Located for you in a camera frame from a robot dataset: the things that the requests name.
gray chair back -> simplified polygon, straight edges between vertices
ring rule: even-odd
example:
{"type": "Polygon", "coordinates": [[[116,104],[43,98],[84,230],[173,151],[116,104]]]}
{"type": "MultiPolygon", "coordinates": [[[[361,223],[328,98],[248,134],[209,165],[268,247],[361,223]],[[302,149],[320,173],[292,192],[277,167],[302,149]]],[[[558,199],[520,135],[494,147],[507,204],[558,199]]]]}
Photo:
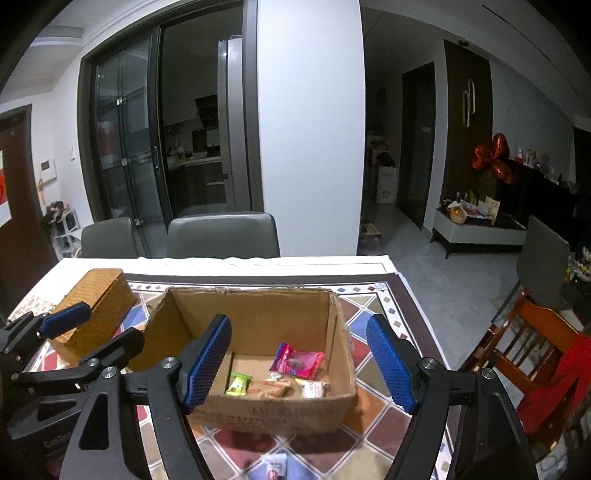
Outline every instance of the gray chair back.
{"type": "Polygon", "coordinates": [[[517,278],[538,305],[557,312],[570,307],[560,294],[569,253],[566,240],[536,217],[530,217],[517,260],[517,278]]]}
{"type": "Polygon", "coordinates": [[[169,258],[275,258],[280,256],[275,219],[269,213],[190,215],[168,227],[169,258]]]}
{"type": "Polygon", "coordinates": [[[82,230],[82,258],[138,258],[129,217],[96,222],[82,230]]]}

dining table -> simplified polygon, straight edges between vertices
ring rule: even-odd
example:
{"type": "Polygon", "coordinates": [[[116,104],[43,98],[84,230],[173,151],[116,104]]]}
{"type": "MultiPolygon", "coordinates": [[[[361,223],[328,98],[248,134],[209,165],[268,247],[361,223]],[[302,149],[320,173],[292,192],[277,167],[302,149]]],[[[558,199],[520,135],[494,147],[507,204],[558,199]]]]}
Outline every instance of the dining table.
{"type": "MultiPolygon", "coordinates": [[[[216,480],[264,480],[267,477],[264,456],[269,453],[287,455],[288,480],[382,480],[385,477],[398,453],[410,416],[392,401],[368,346],[366,325],[376,313],[383,314],[394,332],[408,339],[421,356],[432,357],[449,368],[428,318],[404,275],[388,256],[248,260],[65,258],[31,289],[10,318],[28,311],[50,312],[94,268],[121,269],[135,294],[135,305],[118,332],[132,326],[143,329],[169,287],[293,286],[328,289],[339,296],[349,328],[357,395],[338,430],[323,435],[282,437],[191,425],[216,480]]],[[[33,371],[67,367],[48,343],[30,365],[33,371]]],[[[138,406],[137,413],[152,478],[166,479],[149,407],[138,406]]],[[[432,479],[447,476],[457,422],[458,410],[451,408],[432,479]]]]}

brown door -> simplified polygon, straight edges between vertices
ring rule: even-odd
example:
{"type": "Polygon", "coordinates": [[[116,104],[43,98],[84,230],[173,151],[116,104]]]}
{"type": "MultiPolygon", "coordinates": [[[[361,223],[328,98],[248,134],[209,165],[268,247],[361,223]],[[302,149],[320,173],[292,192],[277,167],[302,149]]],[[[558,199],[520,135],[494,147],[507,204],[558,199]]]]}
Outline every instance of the brown door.
{"type": "Polygon", "coordinates": [[[402,144],[396,205],[423,228],[435,139],[435,64],[402,76],[402,144]]]}
{"type": "Polygon", "coordinates": [[[492,141],[491,65],[487,59],[459,45],[446,40],[444,45],[448,113],[441,200],[453,199],[458,191],[476,191],[478,177],[472,169],[472,151],[477,145],[490,146],[492,141]],[[469,115],[467,96],[475,99],[474,112],[471,109],[469,115]]]}
{"type": "Polygon", "coordinates": [[[11,219],[0,226],[0,317],[7,317],[56,263],[41,210],[31,161],[31,106],[0,115],[3,194],[11,219]]]}

chair backrest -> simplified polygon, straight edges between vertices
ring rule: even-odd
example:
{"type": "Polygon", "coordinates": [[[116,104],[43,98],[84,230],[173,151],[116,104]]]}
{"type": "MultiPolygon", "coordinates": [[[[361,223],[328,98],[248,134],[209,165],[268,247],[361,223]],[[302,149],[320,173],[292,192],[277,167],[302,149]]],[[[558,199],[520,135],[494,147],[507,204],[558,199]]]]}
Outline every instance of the chair backrest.
{"type": "Polygon", "coordinates": [[[536,217],[530,217],[517,260],[517,277],[538,305],[557,311],[567,308],[560,289],[569,254],[566,240],[536,217]]]}
{"type": "Polygon", "coordinates": [[[82,230],[82,258],[138,258],[129,217],[96,222],[82,230]]]}
{"type": "Polygon", "coordinates": [[[500,347],[499,338],[500,348],[491,352],[490,363],[523,393],[552,377],[560,357],[579,334],[558,313],[534,304],[526,294],[521,294],[505,323],[501,329],[508,344],[500,347]],[[511,338],[507,326],[516,316],[523,323],[511,338]]]}
{"type": "Polygon", "coordinates": [[[191,215],[168,227],[169,258],[275,258],[280,256],[275,219],[269,213],[191,215]]]}

white snack package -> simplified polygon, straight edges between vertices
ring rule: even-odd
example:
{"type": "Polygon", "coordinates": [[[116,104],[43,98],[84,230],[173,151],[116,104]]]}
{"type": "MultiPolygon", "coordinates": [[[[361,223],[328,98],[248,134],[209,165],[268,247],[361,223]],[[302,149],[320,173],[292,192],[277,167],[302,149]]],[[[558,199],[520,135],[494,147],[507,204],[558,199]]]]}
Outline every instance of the white snack package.
{"type": "Polygon", "coordinates": [[[263,463],[267,464],[267,480],[286,480],[287,454],[270,453],[262,456],[263,463]]]}
{"type": "Polygon", "coordinates": [[[301,396],[303,398],[323,398],[324,389],[330,385],[326,382],[301,380],[299,378],[296,378],[295,382],[301,387],[301,396]]]}

